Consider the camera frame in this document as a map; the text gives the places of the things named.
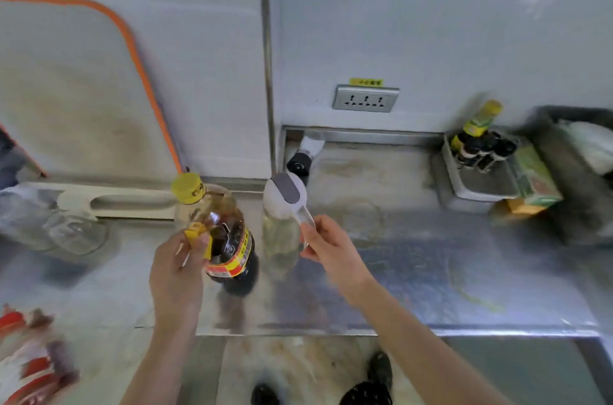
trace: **person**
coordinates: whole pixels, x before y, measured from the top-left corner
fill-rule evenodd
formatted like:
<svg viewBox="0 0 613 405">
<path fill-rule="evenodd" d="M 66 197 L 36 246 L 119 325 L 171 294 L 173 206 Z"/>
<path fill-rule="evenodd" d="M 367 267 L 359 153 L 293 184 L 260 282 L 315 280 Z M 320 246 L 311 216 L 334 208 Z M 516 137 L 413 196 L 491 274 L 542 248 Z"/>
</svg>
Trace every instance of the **person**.
<svg viewBox="0 0 613 405">
<path fill-rule="evenodd" d="M 379 335 L 426 405 L 511 405 L 479 372 L 429 328 L 405 310 L 372 276 L 345 231 L 330 217 L 314 218 L 316 228 L 303 224 L 309 243 L 301 256 L 321 263 L 345 300 Z M 149 286 L 155 327 L 151 343 L 127 387 L 121 405 L 174 405 L 183 364 L 195 336 L 202 304 L 202 259 L 205 242 L 190 248 L 183 233 L 157 248 Z M 369 381 L 343 396 L 341 405 L 391 404 L 392 370 L 382 352 L 368 365 Z M 259 384 L 253 405 L 280 405 L 274 390 Z"/>
</svg>

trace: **person's left hand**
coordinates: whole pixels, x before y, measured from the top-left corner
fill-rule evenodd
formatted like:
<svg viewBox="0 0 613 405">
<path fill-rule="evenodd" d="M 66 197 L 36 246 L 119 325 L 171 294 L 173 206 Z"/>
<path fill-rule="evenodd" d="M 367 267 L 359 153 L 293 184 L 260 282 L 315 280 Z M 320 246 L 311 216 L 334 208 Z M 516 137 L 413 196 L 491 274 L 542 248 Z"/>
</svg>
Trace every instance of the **person's left hand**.
<svg viewBox="0 0 613 405">
<path fill-rule="evenodd" d="M 149 287 L 156 329 L 194 332 L 202 305 L 202 269 L 209 235 L 194 248 L 183 232 L 160 245 L 153 258 Z"/>
</svg>

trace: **clear liquid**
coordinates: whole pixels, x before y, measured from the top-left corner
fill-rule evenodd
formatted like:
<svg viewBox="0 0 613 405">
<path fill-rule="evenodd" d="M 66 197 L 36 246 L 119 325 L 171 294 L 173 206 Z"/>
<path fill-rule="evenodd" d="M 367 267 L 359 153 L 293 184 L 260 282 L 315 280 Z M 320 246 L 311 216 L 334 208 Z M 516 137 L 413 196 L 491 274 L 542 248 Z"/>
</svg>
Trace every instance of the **clear liquid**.
<svg viewBox="0 0 613 405">
<path fill-rule="evenodd" d="M 302 250 L 300 226 L 293 219 L 277 219 L 264 209 L 263 257 L 274 279 L 284 279 L 294 268 Z"/>
</svg>

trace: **hand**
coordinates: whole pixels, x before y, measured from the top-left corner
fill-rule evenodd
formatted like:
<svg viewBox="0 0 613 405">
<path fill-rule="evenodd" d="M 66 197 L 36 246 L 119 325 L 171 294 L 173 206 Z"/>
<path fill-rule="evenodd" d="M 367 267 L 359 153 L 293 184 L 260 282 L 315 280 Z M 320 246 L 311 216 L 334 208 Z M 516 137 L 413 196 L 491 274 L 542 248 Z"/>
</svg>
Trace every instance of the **hand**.
<svg viewBox="0 0 613 405">
<path fill-rule="evenodd" d="M 314 221 L 317 230 L 306 223 L 300 226 L 301 240 L 309 243 L 300 255 L 321 263 L 341 295 L 356 305 L 361 289 L 375 278 L 341 226 L 326 215 L 315 216 Z"/>
<path fill-rule="evenodd" d="M 157 330 L 195 332 L 202 305 L 202 269 L 209 235 L 191 248 L 183 232 L 160 245 L 153 258 L 149 287 Z"/>
</svg>

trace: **stained cutting board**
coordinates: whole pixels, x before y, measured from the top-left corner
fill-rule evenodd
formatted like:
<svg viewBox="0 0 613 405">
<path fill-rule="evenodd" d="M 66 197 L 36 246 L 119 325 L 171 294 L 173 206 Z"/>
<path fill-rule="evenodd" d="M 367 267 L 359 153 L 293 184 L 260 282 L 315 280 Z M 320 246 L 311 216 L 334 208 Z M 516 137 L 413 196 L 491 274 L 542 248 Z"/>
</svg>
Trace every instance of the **stained cutting board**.
<svg viewBox="0 0 613 405">
<path fill-rule="evenodd" d="M 180 170 L 134 37 L 94 1 L 0 0 L 0 125 L 51 178 Z"/>
</svg>

